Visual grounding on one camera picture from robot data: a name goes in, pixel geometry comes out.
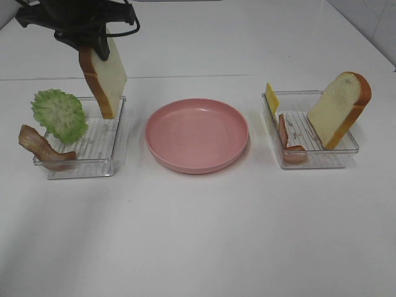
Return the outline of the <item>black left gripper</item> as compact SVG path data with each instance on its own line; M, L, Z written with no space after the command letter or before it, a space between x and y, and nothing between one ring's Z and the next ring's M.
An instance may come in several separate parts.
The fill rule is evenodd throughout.
M133 31L108 33L108 22L124 22L133 25L133 6L128 1L76 0L39 1L24 4L15 19L24 28L30 24L54 30L54 37L75 50L89 46L102 61L110 55L108 37L124 37Z

